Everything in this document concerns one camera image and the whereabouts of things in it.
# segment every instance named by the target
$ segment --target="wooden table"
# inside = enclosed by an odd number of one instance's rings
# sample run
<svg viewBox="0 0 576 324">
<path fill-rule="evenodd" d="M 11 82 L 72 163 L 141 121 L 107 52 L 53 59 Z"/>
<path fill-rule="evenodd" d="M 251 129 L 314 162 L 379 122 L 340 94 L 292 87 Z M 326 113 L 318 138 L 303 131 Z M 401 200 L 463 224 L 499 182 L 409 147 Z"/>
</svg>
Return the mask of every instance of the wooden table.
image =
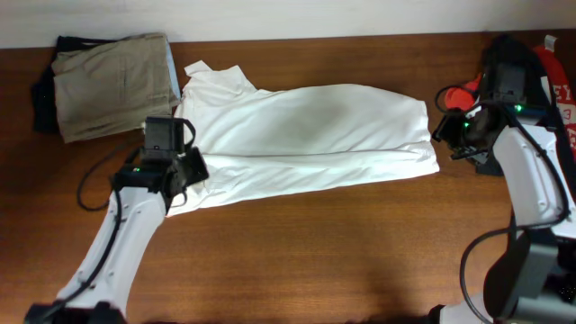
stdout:
<svg viewBox="0 0 576 324">
<path fill-rule="evenodd" d="M 576 31 L 554 31 L 556 51 L 576 77 Z M 516 33 L 529 45 L 544 31 Z M 493 33 L 173 44 L 183 67 L 240 65 L 258 88 L 354 83 L 426 100 L 429 128 L 440 121 L 432 99 L 474 78 Z M 64 145 L 31 131 L 29 86 L 51 49 L 0 50 L 0 322 L 22 322 L 33 302 L 51 302 L 77 269 L 104 213 L 76 205 L 82 174 L 129 135 Z M 505 226 L 503 178 L 476 175 L 436 144 L 435 175 L 356 185 L 194 211 L 168 219 L 148 245 L 130 293 L 130 322 L 337 323 L 381 314 L 422 314 L 461 300 L 464 247 Z M 107 198 L 98 170 L 85 199 Z M 472 292 L 503 251 L 481 244 L 468 265 Z"/>
</svg>

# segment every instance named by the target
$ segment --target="white tag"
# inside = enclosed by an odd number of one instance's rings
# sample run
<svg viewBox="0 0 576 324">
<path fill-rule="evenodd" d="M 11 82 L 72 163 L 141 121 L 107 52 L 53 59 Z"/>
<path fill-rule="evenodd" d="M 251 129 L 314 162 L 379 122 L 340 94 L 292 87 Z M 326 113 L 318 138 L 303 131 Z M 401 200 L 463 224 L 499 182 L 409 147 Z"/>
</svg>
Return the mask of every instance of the white tag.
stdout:
<svg viewBox="0 0 576 324">
<path fill-rule="evenodd" d="M 544 46 L 546 47 L 547 50 L 550 50 L 552 53 L 554 53 L 554 43 L 556 42 L 556 40 L 558 39 L 552 35 L 546 35 L 546 37 L 544 37 Z"/>
</svg>

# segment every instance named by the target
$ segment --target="white cloth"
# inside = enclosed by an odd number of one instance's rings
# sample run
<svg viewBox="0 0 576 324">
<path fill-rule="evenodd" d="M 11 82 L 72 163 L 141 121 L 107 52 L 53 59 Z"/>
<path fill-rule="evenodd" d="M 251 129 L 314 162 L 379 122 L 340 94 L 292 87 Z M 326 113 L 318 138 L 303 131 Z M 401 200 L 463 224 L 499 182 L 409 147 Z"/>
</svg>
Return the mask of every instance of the white cloth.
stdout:
<svg viewBox="0 0 576 324">
<path fill-rule="evenodd" d="M 185 72 L 175 116 L 196 128 L 210 178 L 168 215 L 438 171 L 421 101 L 362 85 L 256 90 L 239 67 L 202 61 Z"/>
</svg>

